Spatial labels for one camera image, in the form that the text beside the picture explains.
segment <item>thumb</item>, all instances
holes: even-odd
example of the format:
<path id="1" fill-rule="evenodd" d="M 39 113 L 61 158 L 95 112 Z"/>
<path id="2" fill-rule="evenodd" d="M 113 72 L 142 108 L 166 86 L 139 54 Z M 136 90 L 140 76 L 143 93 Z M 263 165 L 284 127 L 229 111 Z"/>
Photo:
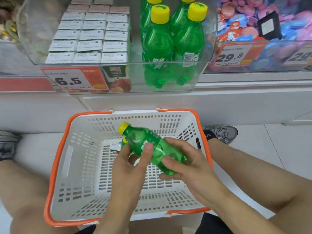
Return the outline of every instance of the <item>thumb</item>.
<path id="1" fill-rule="evenodd" d="M 165 165 L 166 168 L 174 172 L 185 173 L 189 169 L 186 165 L 180 163 L 177 160 L 174 160 L 173 158 L 169 156 L 164 156 L 161 161 Z"/>

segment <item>fingernail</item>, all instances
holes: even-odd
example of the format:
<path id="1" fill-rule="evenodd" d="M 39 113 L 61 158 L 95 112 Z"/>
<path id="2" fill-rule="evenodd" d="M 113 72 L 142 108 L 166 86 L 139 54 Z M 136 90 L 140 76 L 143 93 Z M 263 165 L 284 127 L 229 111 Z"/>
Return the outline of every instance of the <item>fingernail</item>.
<path id="1" fill-rule="evenodd" d="M 170 161 L 170 158 L 169 158 L 169 156 L 163 156 L 163 158 L 161 159 L 161 161 L 162 161 L 163 163 L 168 163 L 168 162 Z"/>
<path id="2" fill-rule="evenodd" d="M 153 145 L 152 143 L 147 143 L 147 144 L 144 146 L 144 149 L 153 150 L 153 149 L 154 149 L 154 145 Z"/>

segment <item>black shorts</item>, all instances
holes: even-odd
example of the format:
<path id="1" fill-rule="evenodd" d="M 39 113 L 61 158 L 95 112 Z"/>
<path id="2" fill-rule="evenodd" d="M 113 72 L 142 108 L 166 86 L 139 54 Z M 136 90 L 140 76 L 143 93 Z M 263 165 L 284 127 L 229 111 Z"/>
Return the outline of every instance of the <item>black shorts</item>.
<path id="1" fill-rule="evenodd" d="M 93 234 L 96 226 L 91 225 L 76 234 Z M 233 234 L 227 225 L 218 217 L 210 213 L 204 213 L 202 222 L 195 234 Z"/>

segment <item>person's left hand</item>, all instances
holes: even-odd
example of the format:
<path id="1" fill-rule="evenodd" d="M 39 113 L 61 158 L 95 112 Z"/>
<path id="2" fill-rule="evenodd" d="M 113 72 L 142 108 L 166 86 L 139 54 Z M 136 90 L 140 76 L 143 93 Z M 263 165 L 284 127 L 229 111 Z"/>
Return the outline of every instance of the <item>person's left hand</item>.
<path id="1" fill-rule="evenodd" d="M 146 168 L 151 161 L 153 151 L 153 144 L 147 143 L 138 165 L 134 167 L 138 155 L 129 157 L 129 143 L 122 147 L 113 163 L 110 206 L 122 205 L 123 209 L 127 208 L 129 212 L 134 211 L 138 205 L 138 199 L 145 181 Z"/>

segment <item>tile grout line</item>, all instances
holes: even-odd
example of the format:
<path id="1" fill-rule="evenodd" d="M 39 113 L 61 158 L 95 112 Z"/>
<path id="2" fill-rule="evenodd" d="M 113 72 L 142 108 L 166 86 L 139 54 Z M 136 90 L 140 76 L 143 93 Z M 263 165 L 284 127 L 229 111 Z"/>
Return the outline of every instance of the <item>tile grout line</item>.
<path id="1" fill-rule="evenodd" d="M 271 142 L 272 142 L 272 145 L 273 145 L 273 147 L 274 147 L 274 149 L 275 149 L 275 151 L 276 151 L 276 153 L 277 153 L 277 156 L 278 156 L 278 158 L 280 159 L 280 162 L 282 163 L 283 168 L 285 169 L 284 164 L 283 164 L 283 162 L 282 162 L 282 160 L 281 160 L 281 158 L 280 158 L 280 156 L 279 156 L 279 154 L 278 154 L 278 151 L 276 150 L 275 145 L 274 145 L 274 143 L 273 143 L 273 141 L 272 141 L 272 139 L 271 139 L 271 136 L 270 136 L 270 134 L 269 134 L 269 132 L 268 132 L 268 129 L 266 128 L 265 124 L 263 124 L 263 125 L 264 125 L 264 128 L 266 129 L 266 131 L 267 131 L 267 133 L 268 133 L 268 135 L 269 135 L 269 137 L 270 137 L 270 140 L 271 140 Z"/>

